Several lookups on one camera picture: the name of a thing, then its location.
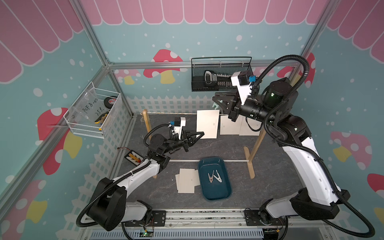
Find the electronic component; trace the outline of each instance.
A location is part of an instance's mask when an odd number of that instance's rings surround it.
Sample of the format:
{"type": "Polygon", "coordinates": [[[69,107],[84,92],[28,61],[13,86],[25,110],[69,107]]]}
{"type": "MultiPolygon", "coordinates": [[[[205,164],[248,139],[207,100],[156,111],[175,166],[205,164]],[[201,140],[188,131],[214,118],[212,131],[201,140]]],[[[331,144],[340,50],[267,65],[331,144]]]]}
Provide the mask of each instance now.
{"type": "Polygon", "coordinates": [[[143,157],[134,152],[133,150],[130,150],[127,155],[124,156],[124,158],[130,161],[131,163],[135,164],[136,166],[138,166],[143,161],[143,157]]]}

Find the cable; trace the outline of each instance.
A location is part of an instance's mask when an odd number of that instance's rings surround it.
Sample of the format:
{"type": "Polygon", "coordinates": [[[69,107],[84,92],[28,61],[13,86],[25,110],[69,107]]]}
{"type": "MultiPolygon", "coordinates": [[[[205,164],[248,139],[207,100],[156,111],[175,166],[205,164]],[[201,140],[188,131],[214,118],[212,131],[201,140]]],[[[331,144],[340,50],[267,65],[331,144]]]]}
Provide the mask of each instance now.
{"type": "Polygon", "coordinates": [[[128,239],[128,240],[133,240],[127,233],[127,231],[125,230],[125,226],[124,226],[124,222],[121,223],[121,228],[122,228],[122,231],[124,233],[124,236],[128,239]]]}
{"type": "Polygon", "coordinates": [[[260,130],[262,129],[262,127],[263,127],[263,125],[261,124],[260,127],[259,127],[259,129],[255,130],[255,129],[251,128],[251,126],[249,125],[249,123],[248,123],[248,118],[247,118],[247,117],[245,117],[245,121],[247,122],[249,129],[251,129],[251,130],[254,131],[254,132],[258,132],[258,131],[260,131],[260,130]]]}
{"type": "Polygon", "coordinates": [[[144,166],[134,170],[134,171],[131,171],[129,173],[127,173],[126,175],[122,176],[121,178],[119,178],[118,180],[114,181],[113,183],[111,183],[110,185],[108,185],[108,187],[106,187],[99,195],[97,195],[94,199],[92,199],[91,201],[89,201],[88,205],[85,206],[85,208],[80,212],[80,214],[78,215],[77,219],[76,219],[76,225],[78,227],[90,227],[90,226],[95,226],[97,225],[97,222],[90,222],[90,223],[82,223],[81,222],[81,219],[82,217],[84,216],[84,214],[92,207],[92,205],[98,200],[100,199],[102,196],[104,196],[105,194],[107,194],[112,188],[114,188],[118,183],[120,183],[121,181],[123,181],[124,179],[128,178],[129,176],[143,170],[144,168],[148,167],[149,165],[151,164],[151,160],[149,160],[147,162],[147,164],[145,164],[144,166]]]}
{"type": "Polygon", "coordinates": [[[147,135],[145,135],[145,137],[144,137],[144,139],[143,139],[143,143],[144,143],[144,145],[145,145],[146,147],[149,147],[149,144],[147,143],[147,138],[148,138],[149,135],[151,135],[154,131],[158,130],[158,129],[161,128],[161,127],[168,127],[168,126],[169,126],[169,124],[167,124],[167,123],[163,123],[163,124],[160,124],[160,125],[154,127],[152,130],[150,130],[150,131],[147,133],[147,135]]]}
{"type": "Polygon", "coordinates": [[[346,233],[346,234],[349,234],[349,235],[352,235],[352,236],[356,236],[356,237],[362,237],[362,238],[369,238],[369,237],[373,237],[375,235],[375,228],[372,226],[372,224],[369,222],[369,220],[367,218],[365,218],[359,211],[357,211],[344,197],[343,195],[341,194],[341,192],[338,190],[337,186],[336,186],[336,183],[334,182],[334,180],[332,179],[332,176],[331,174],[329,173],[329,170],[327,168],[327,166],[325,166],[325,163],[323,162],[323,160],[321,159],[321,157],[315,153],[315,151],[313,151],[312,149],[308,148],[308,147],[304,147],[304,146],[300,146],[300,145],[297,145],[297,144],[292,144],[292,143],[289,143],[289,142],[285,142],[283,140],[281,140],[278,136],[275,136],[269,129],[268,129],[268,120],[270,118],[270,116],[275,113],[282,105],[284,105],[289,97],[300,87],[300,85],[304,82],[304,80],[307,78],[307,75],[309,73],[309,69],[310,69],[310,66],[309,66],[309,63],[308,61],[303,58],[302,56],[299,56],[299,55],[286,55],[286,56],[283,56],[283,57],[280,57],[279,59],[275,60],[273,63],[271,63],[265,70],[264,72],[257,78],[257,81],[255,84],[260,84],[260,82],[262,81],[263,77],[273,68],[275,67],[277,64],[279,64],[280,62],[283,62],[283,61],[286,61],[286,60],[296,60],[298,61],[299,63],[302,64],[303,66],[303,75],[301,76],[301,78],[299,79],[299,81],[288,91],[288,93],[283,97],[283,99],[281,100],[280,103],[278,103],[272,110],[270,110],[268,112],[268,114],[265,116],[264,120],[263,120],[263,127],[264,127],[264,130],[268,133],[269,136],[271,136],[276,142],[280,143],[281,145],[283,146],[289,146],[289,147],[294,147],[294,148],[297,148],[297,149],[300,149],[300,150],[303,150],[303,151],[306,151],[308,153],[310,153],[313,157],[314,157],[314,160],[317,161],[321,167],[321,169],[323,170],[329,184],[331,185],[331,188],[333,190],[333,193],[339,198],[339,200],[349,209],[351,210],[351,212],[353,212],[356,216],[358,216],[363,222],[364,224],[368,227],[368,232],[366,233],[358,233],[358,232],[353,232],[353,231],[350,231],[350,230],[347,230],[345,228],[342,228],[328,220],[323,220],[324,222],[328,223],[329,225],[331,225],[332,227],[346,233]]]}

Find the red mushroom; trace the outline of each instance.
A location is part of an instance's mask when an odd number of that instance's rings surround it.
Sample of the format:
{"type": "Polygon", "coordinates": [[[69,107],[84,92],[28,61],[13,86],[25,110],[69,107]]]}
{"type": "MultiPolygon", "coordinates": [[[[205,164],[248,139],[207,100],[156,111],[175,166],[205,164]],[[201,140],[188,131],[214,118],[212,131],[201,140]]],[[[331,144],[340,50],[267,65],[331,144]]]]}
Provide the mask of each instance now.
{"type": "Polygon", "coordinates": [[[1,223],[3,240],[19,240],[24,232],[26,219],[38,223],[47,209],[47,201],[34,201],[45,186],[45,180],[32,181],[1,223]]]}
{"type": "Polygon", "coordinates": [[[333,153],[341,161],[353,156],[361,170],[366,169],[372,159],[371,143],[366,136],[347,132],[331,132],[331,144],[341,145],[333,150],[333,153]]]}
{"type": "MultiPolygon", "coordinates": [[[[304,81],[304,84],[307,88],[309,88],[313,83],[314,75],[316,72],[316,61],[315,61],[315,57],[314,57],[313,53],[310,53],[307,60],[308,60],[308,63],[310,64],[310,71],[308,73],[307,78],[304,81]]],[[[277,76],[279,78],[288,77],[289,73],[292,70],[293,70],[293,67],[290,67],[290,66],[284,67],[283,69],[281,69],[277,73],[277,76]]],[[[303,67],[301,66],[301,70],[300,70],[299,74],[294,78],[293,83],[294,84],[297,83],[302,75],[303,75],[303,67]]]]}
{"type": "Polygon", "coordinates": [[[132,79],[132,76],[140,77],[141,74],[137,69],[118,69],[114,71],[116,78],[120,83],[124,79],[126,85],[132,85],[135,81],[132,79]]]}
{"type": "Polygon", "coordinates": [[[384,176],[380,174],[371,173],[367,177],[369,186],[375,191],[380,197],[384,198],[384,176]]]}
{"type": "MultiPolygon", "coordinates": [[[[153,57],[151,62],[182,62],[183,60],[176,53],[167,50],[160,49],[156,55],[153,57]]],[[[171,84],[175,82],[175,78],[173,77],[172,70],[174,71],[187,71],[186,68],[161,68],[161,69],[145,69],[144,76],[147,78],[153,78],[157,75],[161,75],[160,82],[163,84],[171,84]]]]}
{"type": "MultiPolygon", "coordinates": [[[[53,130],[52,126],[59,122],[66,110],[66,108],[54,108],[40,115],[37,119],[37,128],[40,140],[36,141],[36,145],[40,145],[41,142],[43,142],[43,140],[53,130]]],[[[63,156],[63,150],[66,150],[70,154],[71,158],[75,158],[81,148],[82,141],[81,137],[73,135],[73,133],[68,130],[48,156],[47,160],[43,163],[45,174],[54,174],[59,169],[63,156]]]]}

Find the yellow mushroom stem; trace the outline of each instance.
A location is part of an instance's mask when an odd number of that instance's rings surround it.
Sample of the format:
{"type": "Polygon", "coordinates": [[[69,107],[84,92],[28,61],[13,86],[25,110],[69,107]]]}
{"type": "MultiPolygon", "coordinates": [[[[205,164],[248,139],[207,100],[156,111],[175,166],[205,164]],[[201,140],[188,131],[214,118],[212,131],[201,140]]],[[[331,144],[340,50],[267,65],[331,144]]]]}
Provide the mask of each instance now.
{"type": "Polygon", "coordinates": [[[175,78],[173,77],[172,70],[167,70],[160,73],[161,79],[160,83],[162,84],[171,84],[175,82],[175,78]]]}

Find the wooden drying rack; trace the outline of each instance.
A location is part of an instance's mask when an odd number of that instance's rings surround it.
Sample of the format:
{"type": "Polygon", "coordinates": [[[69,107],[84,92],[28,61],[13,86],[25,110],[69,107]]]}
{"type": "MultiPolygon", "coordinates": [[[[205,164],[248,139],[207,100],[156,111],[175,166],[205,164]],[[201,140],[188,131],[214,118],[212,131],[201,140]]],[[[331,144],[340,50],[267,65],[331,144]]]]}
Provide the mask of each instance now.
{"type": "MultiPolygon", "coordinates": [[[[161,113],[161,114],[185,114],[185,113],[161,113]]],[[[151,126],[151,122],[149,120],[149,115],[148,115],[147,109],[144,109],[143,112],[141,113],[141,115],[144,118],[145,126],[147,127],[147,132],[149,132],[150,130],[152,130],[152,126],[151,126]]],[[[264,130],[264,128],[262,128],[260,130],[259,137],[257,138],[255,145],[253,146],[252,151],[249,152],[249,148],[244,146],[245,159],[248,160],[247,165],[248,165],[248,171],[249,171],[249,175],[250,175],[251,179],[255,178],[255,171],[253,170],[252,160],[254,159],[256,152],[259,149],[260,144],[262,143],[262,140],[264,139],[264,137],[265,137],[265,130],[264,130]]]]}

